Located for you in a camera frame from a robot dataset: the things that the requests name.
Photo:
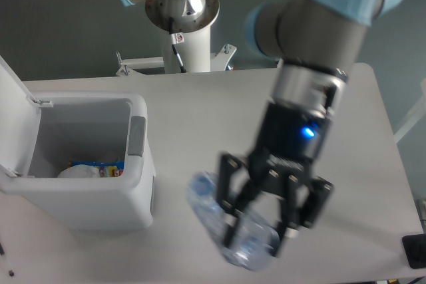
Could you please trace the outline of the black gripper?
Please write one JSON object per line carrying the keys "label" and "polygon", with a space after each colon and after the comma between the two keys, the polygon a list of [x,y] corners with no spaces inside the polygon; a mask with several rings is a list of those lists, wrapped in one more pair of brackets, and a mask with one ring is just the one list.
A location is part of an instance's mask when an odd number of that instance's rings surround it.
{"label": "black gripper", "polygon": [[[315,225],[334,190],[329,181],[320,177],[312,179],[312,166],[330,125],[328,117],[270,102],[254,149],[248,156],[249,164],[229,153],[220,155],[216,202],[226,218],[222,238],[225,248],[231,247],[246,209],[260,190],[282,197],[280,220],[274,228],[279,240],[272,245],[273,257],[278,256],[285,238],[293,236],[300,226]],[[233,186],[236,174],[247,167],[250,177],[237,191]],[[306,182],[309,182],[308,195],[298,206],[298,189]]]}

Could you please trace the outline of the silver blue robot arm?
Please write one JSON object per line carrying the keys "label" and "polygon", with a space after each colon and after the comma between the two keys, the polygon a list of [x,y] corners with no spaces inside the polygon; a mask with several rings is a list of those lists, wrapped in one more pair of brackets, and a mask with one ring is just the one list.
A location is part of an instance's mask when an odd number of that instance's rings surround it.
{"label": "silver blue robot arm", "polygon": [[299,227],[312,227],[333,186],[315,177],[332,118],[372,21],[402,0],[290,0],[248,17],[255,49],[280,69],[252,151],[220,156],[216,198],[194,210],[224,256],[274,257]]}

